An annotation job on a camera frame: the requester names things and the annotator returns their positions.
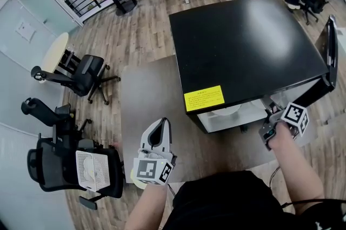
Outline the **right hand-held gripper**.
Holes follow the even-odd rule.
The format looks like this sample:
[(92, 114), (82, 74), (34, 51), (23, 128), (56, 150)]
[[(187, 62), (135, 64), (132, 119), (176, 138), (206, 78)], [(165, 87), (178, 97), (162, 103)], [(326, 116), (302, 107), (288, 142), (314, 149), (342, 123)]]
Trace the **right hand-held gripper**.
[(289, 103), (286, 108), (281, 109), (275, 102), (265, 104), (267, 119), (259, 130), (262, 142), (267, 150), (271, 150), (269, 141), (276, 135), (276, 125), (279, 122), (285, 122), (293, 137), (302, 137), (309, 125), (309, 116), (307, 109), (303, 106)]

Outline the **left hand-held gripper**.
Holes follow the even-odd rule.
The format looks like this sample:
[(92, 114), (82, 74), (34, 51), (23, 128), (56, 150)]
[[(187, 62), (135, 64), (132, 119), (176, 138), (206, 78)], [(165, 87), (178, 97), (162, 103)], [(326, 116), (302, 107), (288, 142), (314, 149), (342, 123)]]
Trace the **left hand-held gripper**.
[(169, 152), (172, 143), (171, 124), (168, 118), (161, 118), (152, 123), (142, 134), (141, 148), (134, 158), (132, 180), (137, 186), (167, 185), (177, 156)]

